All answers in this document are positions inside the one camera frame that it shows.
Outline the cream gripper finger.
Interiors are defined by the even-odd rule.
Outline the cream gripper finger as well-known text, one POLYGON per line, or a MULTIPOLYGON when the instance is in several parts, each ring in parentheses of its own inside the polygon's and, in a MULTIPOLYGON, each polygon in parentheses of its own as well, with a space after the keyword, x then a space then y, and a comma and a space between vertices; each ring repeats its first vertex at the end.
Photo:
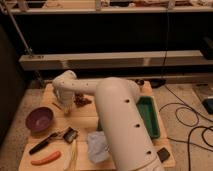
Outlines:
POLYGON ((64 114, 69 115, 71 113, 71 110, 72 110, 72 105, 65 106, 64 114))

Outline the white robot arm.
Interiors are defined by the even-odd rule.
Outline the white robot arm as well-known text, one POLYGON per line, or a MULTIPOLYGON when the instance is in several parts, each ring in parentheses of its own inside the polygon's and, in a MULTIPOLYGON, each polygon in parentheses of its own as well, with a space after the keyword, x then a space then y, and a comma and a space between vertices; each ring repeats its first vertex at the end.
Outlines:
POLYGON ((118 77, 77 79, 68 70, 52 82, 56 97, 68 105, 68 93, 93 95, 96 112, 117 171, 165 171, 137 109, 140 88, 118 77))

